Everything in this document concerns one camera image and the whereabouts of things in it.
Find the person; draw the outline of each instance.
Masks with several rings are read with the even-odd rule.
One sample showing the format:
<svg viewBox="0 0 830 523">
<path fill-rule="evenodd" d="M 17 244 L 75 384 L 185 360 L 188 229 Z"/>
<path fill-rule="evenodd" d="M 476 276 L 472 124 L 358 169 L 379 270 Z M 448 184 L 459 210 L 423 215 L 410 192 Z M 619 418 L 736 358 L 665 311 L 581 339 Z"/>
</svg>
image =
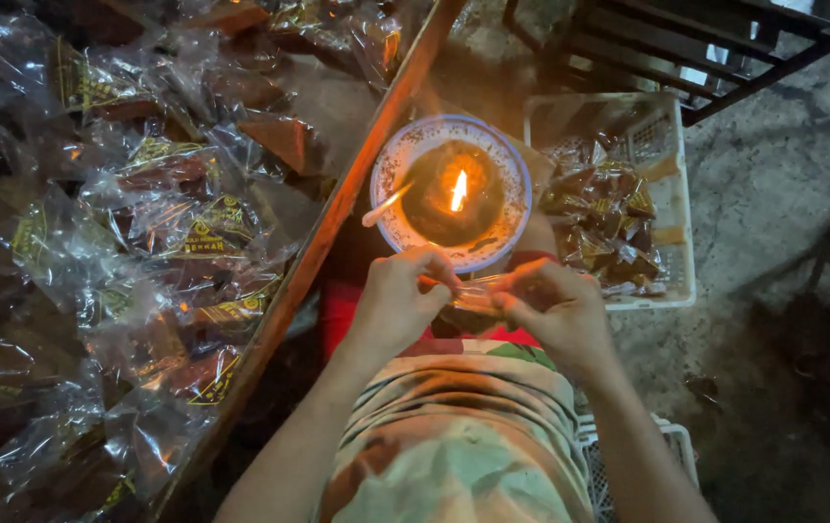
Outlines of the person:
<svg viewBox="0 0 830 523">
<path fill-rule="evenodd" d="M 625 376 L 598 283 L 555 262 L 542 216 L 515 250 L 492 300 L 520 328 L 484 339 L 433 338 L 460 280 L 431 246 L 374 261 L 356 294 L 326 292 L 328 364 L 215 521 L 593 521 L 570 378 L 620 521 L 715 522 Z M 528 281 L 558 303 L 511 292 Z"/>
</svg>

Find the wooden board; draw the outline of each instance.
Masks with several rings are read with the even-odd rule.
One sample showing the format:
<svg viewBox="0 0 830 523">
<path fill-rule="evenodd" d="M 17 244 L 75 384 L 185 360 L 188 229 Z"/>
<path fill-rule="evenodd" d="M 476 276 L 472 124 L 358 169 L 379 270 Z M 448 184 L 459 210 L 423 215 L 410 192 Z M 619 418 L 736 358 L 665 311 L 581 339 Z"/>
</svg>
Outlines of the wooden board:
<svg viewBox="0 0 830 523">
<path fill-rule="evenodd" d="M 389 91 L 376 109 L 359 152 L 346 173 L 338 180 L 338 185 L 315 224 L 313 234 L 298 252 L 295 262 L 282 282 L 281 291 L 269 305 L 269 312 L 259 325 L 249 350 L 235 369 L 235 381 L 227 397 L 219 405 L 218 420 L 202 438 L 191 459 L 183 464 L 179 473 L 173 477 L 161 503 L 153 506 L 149 517 L 151 521 L 157 521 L 162 517 L 165 506 L 172 500 L 178 486 L 192 481 L 211 464 L 223 448 L 223 442 L 234 428 L 238 416 L 246 406 L 246 401 L 256 389 L 269 358 L 282 341 L 296 309 L 328 256 L 335 236 L 350 214 L 362 183 L 382 145 L 392 136 L 396 121 L 404 116 L 410 98 L 418 92 L 421 82 L 431 69 L 434 57 L 446 41 L 447 34 L 465 3 L 466 0 L 435 1 Z"/>
</svg>

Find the concrete floor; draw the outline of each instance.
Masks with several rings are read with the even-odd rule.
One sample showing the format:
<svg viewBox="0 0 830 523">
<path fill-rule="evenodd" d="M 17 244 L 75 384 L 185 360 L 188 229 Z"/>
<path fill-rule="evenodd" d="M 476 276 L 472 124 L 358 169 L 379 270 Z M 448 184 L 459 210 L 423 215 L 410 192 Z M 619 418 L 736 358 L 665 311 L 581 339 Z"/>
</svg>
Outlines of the concrete floor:
<svg viewBox="0 0 830 523">
<path fill-rule="evenodd" d="M 518 18 L 545 27 L 555 4 Z M 469 2 L 433 74 L 445 98 L 520 137 L 517 108 L 538 72 L 502 28 L 503 6 Z M 830 521 L 830 420 L 801 407 L 810 392 L 773 349 L 804 277 L 758 281 L 830 222 L 830 57 L 689 128 L 686 142 L 699 299 L 612 314 L 618 350 L 648 408 L 691 432 L 723 521 Z"/>
</svg>

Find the crate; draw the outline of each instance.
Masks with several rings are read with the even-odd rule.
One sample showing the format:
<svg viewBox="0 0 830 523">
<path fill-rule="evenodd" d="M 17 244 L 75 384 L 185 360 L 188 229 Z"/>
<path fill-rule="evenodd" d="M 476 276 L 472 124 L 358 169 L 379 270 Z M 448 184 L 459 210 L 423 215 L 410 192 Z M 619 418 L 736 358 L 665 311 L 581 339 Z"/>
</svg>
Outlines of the crate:
<svg viewBox="0 0 830 523">
<path fill-rule="evenodd" d="M 608 130 L 622 136 L 609 156 L 634 164 L 650 182 L 655 230 L 682 231 L 682 243 L 658 246 L 667 271 L 657 281 L 667 294 L 657 298 L 613 296 L 608 310 L 688 307 L 696 303 L 692 222 L 683 146 L 683 122 L 676 95 L 657 93 L 564 94 L 525 101 L 525 144 L 541 150 Z"/>
<path fill-rule="evenodd" d="M 683 466 L 687 476 L 696 487 L 699 487 L 699 476 L 696 474 L 696 457 L 693 454 L 692 441 L 689 438 L 689 431 L 682 425 L 668 422 L 667 420 L 654 417 L 658 424 L 663 438 L 670 446 L 673 457 Z M 589 469 L 589 481 L 586 483 L 586 490 L 593 503 L 593 516 L 595 523 L 618 523 L 615 514 L 615 501 L 608 491 L 608 477 L 606 466 L 602 461 L 602 450 L 599 448 L 599 436 L 595 432 L 595 425 L 585 423 L 580 426 L 577 433 L 577 447 Z"/>
</svg>

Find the white plastic crate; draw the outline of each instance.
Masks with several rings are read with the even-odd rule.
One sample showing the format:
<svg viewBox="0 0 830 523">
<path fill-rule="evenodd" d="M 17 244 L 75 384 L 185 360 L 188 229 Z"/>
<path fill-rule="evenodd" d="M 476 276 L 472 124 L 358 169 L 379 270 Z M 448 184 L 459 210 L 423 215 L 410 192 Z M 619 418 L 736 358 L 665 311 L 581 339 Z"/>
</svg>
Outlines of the white plastic crate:
<svg viewBox="0 0 830 523">
<path fill-rule="evenodd" d="M 616 129 L 623 136 L 610 157 L 626 159 L 645 174 L 657 207 L 655 229 L 682 227 L 684 243 L 658 247 L 666 273 L 657 279 L 665 296 L 606 298 L 608 310 L 688 307 L 696 303 L 692 222 L 683 146 L 683 120 L 676 95 L 657 93 L 564 94 L 532 97 L 525 102 L 525 144 L 541 149 L 584 132 Z"/>
<path fill-rule="evenodd" d="M 693 455 L 693 445 L 689 438 L 689 431 L 682 425 L 672 424 L 667 420 L 654 417 L 660 432 L 667 445 L 689 479 L 696 487 L 699 486 L 699 477 L 696 474 L 696 457 Z M 606 466 L 602 461 L 602 450 L 599 448 L 599 436 L 595 432 L 594 424 L 583 424 L 577 434 L 577 446 L 586 460 L 589 468 L 589 482 L 586 489 L 590 501 L 593 503 L 595 523 L 618 523 L 615 514 L 615 500 L 608 491 L 608 476 Z"/>
</svg>

